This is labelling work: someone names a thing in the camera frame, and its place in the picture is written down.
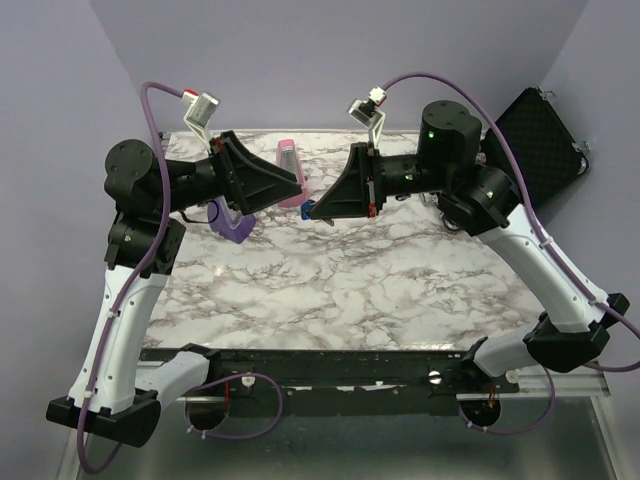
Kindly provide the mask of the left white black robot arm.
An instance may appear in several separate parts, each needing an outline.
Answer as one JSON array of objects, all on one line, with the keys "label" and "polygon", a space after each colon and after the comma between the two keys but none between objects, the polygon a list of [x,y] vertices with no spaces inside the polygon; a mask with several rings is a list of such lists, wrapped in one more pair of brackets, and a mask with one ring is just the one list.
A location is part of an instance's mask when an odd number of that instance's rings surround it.
[{"label": "left white black robot arm", "polygon": [[222,197],[244,215],[300,193],[293,173],[253,155],[232,131],[196,162],[160,161],[141,140],[119,142],[105,159],[105,192],[116,217],[108,234],[105,287],[93,338],[69,390],[47,420],[133,447],[153,434],[161,412],[194,389],[214,393],[220,354],[188,344],[142,377],[137,365],[151,314],[172,274],[186,228],[171,213]]}]

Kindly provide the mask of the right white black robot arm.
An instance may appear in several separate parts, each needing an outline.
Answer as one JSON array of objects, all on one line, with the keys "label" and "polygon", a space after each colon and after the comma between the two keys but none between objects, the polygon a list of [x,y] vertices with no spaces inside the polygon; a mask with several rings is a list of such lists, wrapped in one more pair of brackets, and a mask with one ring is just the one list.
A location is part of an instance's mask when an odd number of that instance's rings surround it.
[{"label": "right white black robot arm", "polygon": [[593,285],[543,229],[529,218],[512,179],[476,160],[481,122],[448,100],[422,112],[415,153],[383,156],[354,143],[342,174],[302,209],[311,220],[373,218],[391,197],[434,193],[445,216],[498,254],[543,307],[521,331],[477,341],[464,357],[460,379],[480,392],[509,370],[539,364],[567,373],[596,359],[609,328],[629,307],[622,294]]}]

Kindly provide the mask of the blue key tag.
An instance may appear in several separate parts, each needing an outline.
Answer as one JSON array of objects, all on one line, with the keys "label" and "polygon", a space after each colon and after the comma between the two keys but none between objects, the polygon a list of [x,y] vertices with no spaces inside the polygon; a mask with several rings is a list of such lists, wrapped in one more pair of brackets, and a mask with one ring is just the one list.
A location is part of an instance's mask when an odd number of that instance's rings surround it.
[{"label": "blue key tag", "polygon": [[300,206],[300,217],[302,220],[311,220],[311,211],[315,202],[313,200],[307,200]]}]

